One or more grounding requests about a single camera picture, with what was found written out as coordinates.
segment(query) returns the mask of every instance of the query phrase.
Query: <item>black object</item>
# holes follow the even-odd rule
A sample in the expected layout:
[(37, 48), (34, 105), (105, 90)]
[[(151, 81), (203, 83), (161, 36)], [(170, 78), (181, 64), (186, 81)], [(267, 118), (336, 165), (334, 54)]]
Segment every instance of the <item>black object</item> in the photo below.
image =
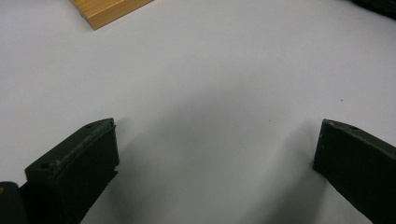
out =
[(313, 168), (373, 223), (396, 223), (395, 147), (361, 129), (325, 119)]
[[(113, 119), (85, 125), (29, 165), (27, 183), (20, 189), (13, 183), (0, 183), (0, 223), (80, 223), (117, 174), (115, 127)], [(28, 222), (20, 217), (27, 217)]]
[(353, 0), (358, 6), (396, 19), (396, 0)]

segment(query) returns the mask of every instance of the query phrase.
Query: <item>white table surface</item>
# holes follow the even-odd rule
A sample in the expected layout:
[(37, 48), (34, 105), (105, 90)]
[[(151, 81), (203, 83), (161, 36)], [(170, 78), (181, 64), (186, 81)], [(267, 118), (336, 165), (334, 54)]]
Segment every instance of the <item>white table surface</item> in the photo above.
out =
[(121, 164), (82, 223), (370, 221), (311, 170), (322, 119), (396, 145), (396, 22), (343, 0), (157, 0), (93, 31), (0, 1), (0, 180), (113, 117)]

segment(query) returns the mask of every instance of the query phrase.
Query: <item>white surface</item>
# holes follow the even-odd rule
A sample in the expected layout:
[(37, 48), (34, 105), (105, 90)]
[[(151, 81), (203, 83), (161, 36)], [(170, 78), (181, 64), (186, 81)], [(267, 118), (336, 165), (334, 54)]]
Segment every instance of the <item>white surface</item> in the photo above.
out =
[(0, 180), (114, 117), (83, 223), (370, 223), (310, 169), (321, 120), (396, 145), (396, 23), (342, 0), (155, 1), (93, 31), (0, 2)]

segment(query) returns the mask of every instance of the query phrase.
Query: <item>wooden board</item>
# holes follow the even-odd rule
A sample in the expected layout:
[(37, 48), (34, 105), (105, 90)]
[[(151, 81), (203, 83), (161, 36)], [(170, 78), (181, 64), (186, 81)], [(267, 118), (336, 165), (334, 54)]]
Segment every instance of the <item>wooden board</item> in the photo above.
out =
[(153, 0), (71, 0), (96, 30)]

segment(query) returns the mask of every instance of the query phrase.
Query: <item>wooden block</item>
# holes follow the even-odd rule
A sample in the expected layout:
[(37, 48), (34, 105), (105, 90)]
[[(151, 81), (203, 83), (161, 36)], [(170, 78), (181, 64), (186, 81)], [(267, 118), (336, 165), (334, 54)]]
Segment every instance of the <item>wooden block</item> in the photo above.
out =
[(71, 0), (96, 30), (153, 0)]

